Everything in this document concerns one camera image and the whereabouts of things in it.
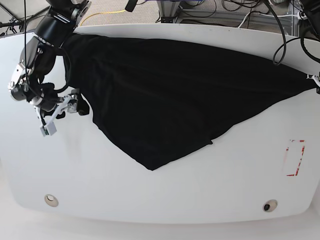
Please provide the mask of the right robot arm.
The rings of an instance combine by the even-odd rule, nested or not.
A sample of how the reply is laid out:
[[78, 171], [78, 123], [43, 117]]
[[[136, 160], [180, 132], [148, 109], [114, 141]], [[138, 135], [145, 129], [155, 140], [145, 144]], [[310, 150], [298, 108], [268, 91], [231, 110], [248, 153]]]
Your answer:
[[59, 97], [69, 84], [55, 89], [54, 84], [44, 83], [45, 76], [53, 69], [56, 57], [68, 57], [64, 42], [71, 36], [91, 6], [89, 0], [50, 0], [49, 8], [34, 31], [30, 41], [24, 42], [19, 64], [8, 84], [8, 92], [16, 101], [31, 104], [40, 121], [45, 116], [63, 118], [71, 97]]

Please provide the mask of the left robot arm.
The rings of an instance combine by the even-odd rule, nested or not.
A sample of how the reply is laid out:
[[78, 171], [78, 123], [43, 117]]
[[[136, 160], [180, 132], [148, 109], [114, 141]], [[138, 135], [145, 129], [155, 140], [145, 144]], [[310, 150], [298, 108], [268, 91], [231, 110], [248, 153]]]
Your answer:
[[271, 13], [273, 14], [280, 28], [282, 41], [283, 41], [282, 45], [274, 52], [272, 57], [272, 63], [275, 66], [280, 65], [284, 60], [287, 52], [287, 44], [295, 40], [300, 41], [300, 46], [303, 52], [311, 60], [315, 61], [318, 64], [320, 63], [320, 58], [311, 54], [307, 50], [305, 45], [305, 39], [312, 40], [311, 37], [307, 37], [307, 34], [314, 35], [317, 38], [317, 41], [320, 42], [320, 1], [319, 0], [298, 0], [297, 2], [301, 6], [301, 11], [298, 16], [302, 19], [303, 17], [305, 17], [308, 20], [309, 25], [302, 30], [299, 37], [295, 37], [290, 40], [286, 40], [285, 32], [279, 19], [280, 17], [277, 16], [273, 10], [271, 10]]

